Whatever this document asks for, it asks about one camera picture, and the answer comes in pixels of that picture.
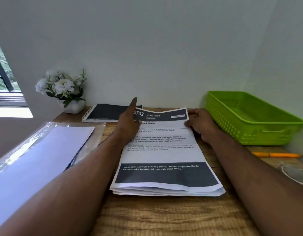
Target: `window sill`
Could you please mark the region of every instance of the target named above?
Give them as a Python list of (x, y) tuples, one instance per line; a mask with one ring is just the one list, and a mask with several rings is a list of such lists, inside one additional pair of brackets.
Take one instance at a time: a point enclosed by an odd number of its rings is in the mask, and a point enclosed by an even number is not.
[(0, 118), (33, 118), (29, 108), (0, 107)]
[(22, 93), (0, 91), (0, 106), (27, 107), (27, 103)]

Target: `basket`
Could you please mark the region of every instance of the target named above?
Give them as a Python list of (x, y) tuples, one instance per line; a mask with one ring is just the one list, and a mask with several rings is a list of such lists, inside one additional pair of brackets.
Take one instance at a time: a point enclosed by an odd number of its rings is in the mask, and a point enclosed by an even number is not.
[(242, 145), (282, 146), (303, 127), (303, 119), (246, 92), (209, 91), (205, 108)]

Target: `person's right arm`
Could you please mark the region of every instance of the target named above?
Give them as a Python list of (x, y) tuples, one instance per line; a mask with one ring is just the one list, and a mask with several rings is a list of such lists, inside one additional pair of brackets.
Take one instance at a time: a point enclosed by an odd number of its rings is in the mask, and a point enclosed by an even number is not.
[(254, 156), (223, 132), (204, 109), (185, 122), (216, 153), (229, 180), (263, 235), (303, 235), (303, 186)]

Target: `hand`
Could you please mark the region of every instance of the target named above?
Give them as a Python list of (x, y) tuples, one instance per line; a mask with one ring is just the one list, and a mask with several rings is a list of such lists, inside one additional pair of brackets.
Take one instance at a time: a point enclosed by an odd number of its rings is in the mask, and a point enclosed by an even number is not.
[(187, 127), (193, 127), (196, 132), (201, 134), (203, 141), (209, 143), (210, 138), (220, 131), (213, 118), (209, 114), (209, 111), (196, 108), (189, 110), (188, 114), (191, 115), (190, 120), (185, 121), (184, 124)]
[(135, 97), (127, 110), (119, 117), (119, 121), (114, 130), (114, 134), (124, 140), (125, 144), (132, 140), (137, 134), (141, 121), (134, 121), (134, 111), (136, 108), (137, 98)]

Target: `person's left arm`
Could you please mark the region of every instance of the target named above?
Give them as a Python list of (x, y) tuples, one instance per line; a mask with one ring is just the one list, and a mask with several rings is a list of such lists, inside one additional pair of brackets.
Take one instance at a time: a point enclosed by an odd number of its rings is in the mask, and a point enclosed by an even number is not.
[(85, 159), (47, 184), (0, 227), (0, 235), (84, 235), (91, 230), (122, 148), (134, 138), (136, 98), (115, 131)]

